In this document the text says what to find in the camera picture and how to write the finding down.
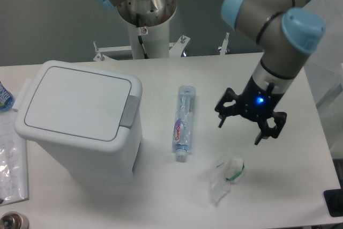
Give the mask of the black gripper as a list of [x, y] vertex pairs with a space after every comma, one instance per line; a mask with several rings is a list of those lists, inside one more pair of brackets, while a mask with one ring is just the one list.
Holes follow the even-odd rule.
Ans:
[[[215, 107], [221, 128], [227, 117], [240, 115], [250, 121], [257, 122], [260, 133], [255, 139], [258, 145], [262, 139], [278, 138], [287, 120], [287, 113], [275, 112], [274, 109], [284, 94], [274, 94], [259, 87], [250, 77], [242, 94], [237, 95], [228, 87]], [[270, 127], [268, 119], [273, 118], [274, 127]]]

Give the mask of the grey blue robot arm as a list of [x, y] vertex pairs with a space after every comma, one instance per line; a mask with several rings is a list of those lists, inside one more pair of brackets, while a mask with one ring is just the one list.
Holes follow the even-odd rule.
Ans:
[[[166, 58], [169, 21], [176, 0], [96, 0], [116, 9], [127, 23], [135, 59]], [[256, 143], [277, 138], [287, 115], [275, 107], [286, 93], [325, 33], [323, 20], [304, 9], [310, 0], [224, 0], [222, 19], [263, 50], [263, 55], [241, 94], [226, 89], [215, 107], [220, 120], [240, 115], [256, 122]]]

